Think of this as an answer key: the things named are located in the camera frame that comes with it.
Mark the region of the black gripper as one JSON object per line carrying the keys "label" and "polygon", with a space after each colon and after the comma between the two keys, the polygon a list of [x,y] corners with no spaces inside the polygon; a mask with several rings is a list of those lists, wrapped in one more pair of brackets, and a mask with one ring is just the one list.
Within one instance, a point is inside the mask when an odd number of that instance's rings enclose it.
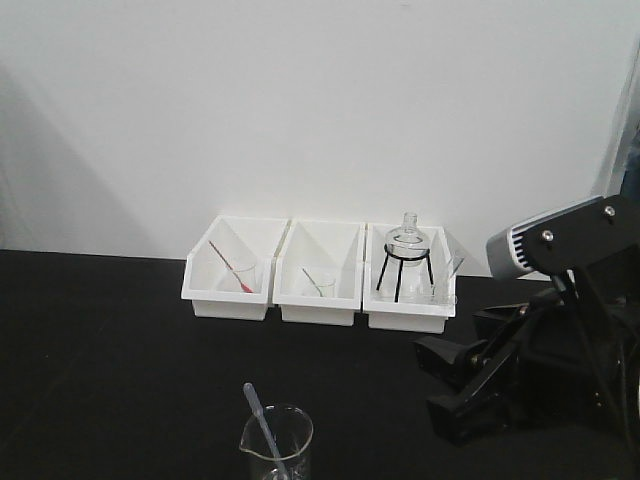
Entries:
{"label": "black gripper", "polygon": [[454,445],[581,424],[639,432],[639,299],[616,294],[580,310],[546,289],[528,303],[472,316],[469,344],[413,342],[418,366],[453,392],[426,400],[434,432]]}

